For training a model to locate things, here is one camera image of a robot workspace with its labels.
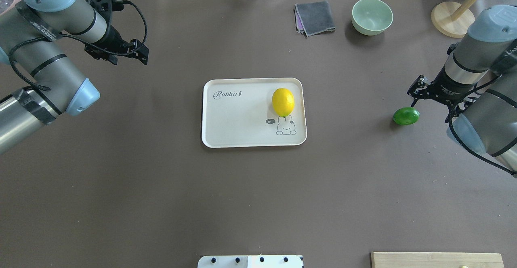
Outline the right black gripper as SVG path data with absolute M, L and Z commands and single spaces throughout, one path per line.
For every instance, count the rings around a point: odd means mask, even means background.
M 432 99 L 441 104 L 452 106 L 469 91 L 469 84 L 462 84 L 450 78 L 447 73 L 440 72 L 438 76 L 427 86 L 427 78 L 419 75 L 409 87 L 407 94 L 412 97 L 414 107 L 421 99 Z

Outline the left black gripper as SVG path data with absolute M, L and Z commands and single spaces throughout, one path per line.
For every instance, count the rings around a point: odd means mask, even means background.
M 128 42 L 122 39 L 120 33 L 112 25 L 109 27 L 103 38 L 94 42 L 93 45 L 104 50 L 102 51 L 101 49 L 85 45 L 85 52 L 91 55 L 94 59 L 103 59 L 111 62 L 113 65 L 117 65 L 118 58 L 114 54 L 108 54 L 106 51 L 118 54 L 127 54 L 131 51 L 131 55 L 128 56 L 129 58 L 137 59 L 144 65 L 148 64 L 149 49 L 144 45 L 144 43 L 134 38 L 128 44 Z

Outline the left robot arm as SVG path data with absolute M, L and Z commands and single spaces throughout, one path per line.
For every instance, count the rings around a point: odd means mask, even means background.
M 58 47 L 72 38 L 94 59 L 113 65 L 118 56 L 148 63 L 144 42 L 124 41 L 111 15 L 128 0 L 21 0 L 1 15 L 1 61 L 27 83 L 1 100 L 1 153 L 62 113 L 79 115 L 100 97 L 92 82 Z

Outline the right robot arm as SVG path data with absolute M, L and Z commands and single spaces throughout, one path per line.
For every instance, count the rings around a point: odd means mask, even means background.
M 414 102 L 448 108 L 448 136 L 473 156 L 516 176 L 517 94 L 515 5 L 481 12 L 448 49 L 440 72 L 420 75 L 408 89 Z

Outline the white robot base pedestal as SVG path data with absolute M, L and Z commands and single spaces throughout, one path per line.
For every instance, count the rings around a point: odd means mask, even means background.
M 302 255 L 207 255 L 198 268 L 303 268 Z

